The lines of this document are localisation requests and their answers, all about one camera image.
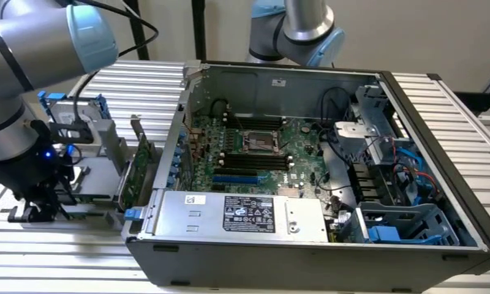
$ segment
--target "warning label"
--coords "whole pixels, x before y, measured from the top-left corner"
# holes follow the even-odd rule
[[[272,198],[225,196],[222,228],[228,232],[276,233]]]

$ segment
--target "green circuit board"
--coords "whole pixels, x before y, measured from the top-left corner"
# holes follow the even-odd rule
[[[286,125],[276,131],[278,134],[280,151],[276,155],[293,157],[294,166],[290,170],[257,170],[258,184],[229,184],[225,183],[225,192],[241,194],[269,194],[284,195],[288,189],[302,190],[304,197],[316,197],[314,186],[310,182],[310,174],[320,177],[326,172],[322,156],[318,155],[318,131],[313,130],[312,123],[304,119],[289,119]],[[192,191],[212,191],[212,177],[218,165],[218,155],[221,150],[232,154],[273,154],[273,151],[244,150],[244,134],[256,132],[268,134],[272,131],[256,131],[228,129],[222,123],[206,116],[198,116],[193,119],[193,128],[204,129],[204,136],[197,137],[198,146],[209,146],[209,152],[205,152],[194,160],[194,178]]]

